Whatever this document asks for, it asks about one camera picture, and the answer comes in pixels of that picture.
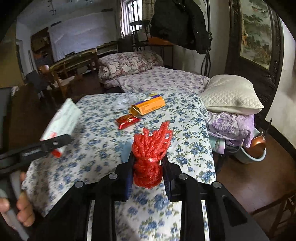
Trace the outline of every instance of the painting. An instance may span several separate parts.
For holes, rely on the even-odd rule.
[[[242,44],[240,56],[269,69],[272,48],[271,18],[263,0],[240,0]]]

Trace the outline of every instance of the snack box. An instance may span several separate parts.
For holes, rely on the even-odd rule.
[[[131,106],[130,113],[134,116],[146,115],[154,110],[165,106],[165,101],[160,95],[149,96]]]

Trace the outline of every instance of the light fixture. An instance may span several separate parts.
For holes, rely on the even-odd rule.
[[[48,2],[49,2],[49,5],[47,6],[47,7],[52,7],[52,9],[50,10],[50,12],[52,12],[52,15],[54,16],[55,14],[56,14],[56,9],[54,9],[54,5],[53,5],[53,3],[52,3],[52,0],[48,0]]]
[[[92,0],[85,0],[86,1],[86,5],[88,4],[88,2],[92,3]]]

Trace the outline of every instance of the floral bedsheet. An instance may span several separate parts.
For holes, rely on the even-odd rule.
[[[124,92],[135,93],[190,93],[205,90],[209,78],[190,72],[154,66],[143,73],[118,76],[104,82],[105,88],[120,86]]]
[[[159,129],[170,121],[172,145],[168,149],[170,162],[200,182],[215,181],[215,169],[205,117],[207,110],[197,95],[161,94],[166,106],[146,115],[143,120],[124,130],[118,130],[114,119],[127,111],[114,113],[112,105],[129,93],[90,95],[77,106],[82,116],[73,133],[74,141],[61,158],[52,156],[31,163],[23,188],[34,207],[46,215],[65,192],[78,180],[99,181],[121,163],[121,150],[143,127]],[[139,99],[147,95],[134,94]],[[204,227],[209,239],[205,203]],[[127,202],[117,202],[116,230],[118,240],[179,240],[181,202],[171,203],[165,194],[163,181],[152,189],[133,185]]]

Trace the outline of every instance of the finger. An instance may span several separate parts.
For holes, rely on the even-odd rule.
[[[27,206],[24,210],[19,211],[17,219],[20,222],[25,222],[33,214],[32,205]]]
[[[32,213],[30,217],[23,223],[25,227],[30,227],[35,222],[35,214]]]
[[[0,212],[5,213],[9,210],[9,201],[6,198],[0,198]]]
[[[20,194],[18,201],[17,201],[17,208],[19,210],[24,210],[29,205],[30,205],[30,201],[29,201],[29,198],[28,198],[26,192],[22,192]]]
[[[25,172],[21,172],[20,173],[20,182],[22,183],[25,179],[26,179],[26,173]]]

